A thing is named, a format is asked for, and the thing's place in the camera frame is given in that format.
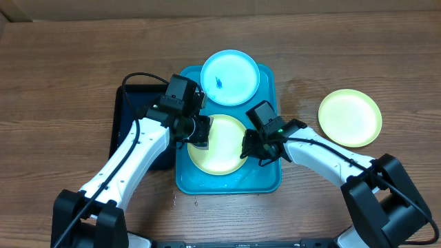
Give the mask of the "yellow-green plate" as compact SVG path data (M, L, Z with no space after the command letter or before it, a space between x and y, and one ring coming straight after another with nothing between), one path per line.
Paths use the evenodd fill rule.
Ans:
M245 126L236 118L225 114L211 115L208 146L187 146L189 157L201 171L221 176L239 169L247 160L241 158Z
M345 147L363 147L372 143L382 129L382 114L367 94L341 89L328 94L318 108L322 131Z

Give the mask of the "light blue plate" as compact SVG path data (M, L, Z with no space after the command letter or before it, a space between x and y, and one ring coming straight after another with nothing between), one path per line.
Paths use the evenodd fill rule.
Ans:
M203 64L200 78L209 99L224 106L247 102L260 85L257 63L239 50L222 50L211 55Z

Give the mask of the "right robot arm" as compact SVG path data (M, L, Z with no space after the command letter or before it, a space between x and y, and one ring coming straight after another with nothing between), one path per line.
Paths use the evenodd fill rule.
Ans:
M302 121L284 122L268 101L261 101L246 115L254 127L245 132L243 157L257 158L261 167L283 158L308 167L340 188L352 225L331 247L418 245L411 237L425 225L431 225L434 236L421 245L438 241L440 231L431 211L396 157L351 152Z

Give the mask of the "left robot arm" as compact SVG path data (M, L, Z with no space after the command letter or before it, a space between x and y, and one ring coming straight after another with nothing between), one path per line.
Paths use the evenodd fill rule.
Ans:
M109 161L77 192L64 189L54 202L51 247L150 248L152 241L127 230L125 210L154 161L186 143L206 149L211 119L202 116L200 85L172 75L166 92L142 110L130 108L132 126Z

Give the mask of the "turquoise plastic tray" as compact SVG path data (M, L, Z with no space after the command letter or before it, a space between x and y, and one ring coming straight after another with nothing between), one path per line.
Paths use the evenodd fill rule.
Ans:
M258 65L260 84L255 95L246 103L227 107L211 100L201 110L202 115L226 114L239 120L247 129L254 126L246 116L246 111L263 100L277 108L274 74L269 67ZM248 158L231 174L215 176L203 172L192 162L187 146L176 150L176 184L186 194L266 194L275 191L282 182L281 160L264 167L258 165L257 158Z

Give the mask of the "black water tray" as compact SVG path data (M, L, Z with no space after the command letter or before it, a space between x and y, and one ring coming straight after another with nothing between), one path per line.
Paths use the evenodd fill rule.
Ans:
M127 85L126 92L135 110L149 103L156 96L165 93L166 85ZM132 113L123 98L121 87L116 91L114 106L114 118L112 124L112 136L110 141L109 158L115 153L127 136L133 122ZM174 168L176 162L176 152L168 147L152 163L149 171L169 170Z

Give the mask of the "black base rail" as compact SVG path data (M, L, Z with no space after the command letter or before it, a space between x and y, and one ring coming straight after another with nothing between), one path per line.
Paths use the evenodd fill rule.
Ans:
M306 238L297 241L265 242L153 241L152 248L338 248L338 245L333 238Z

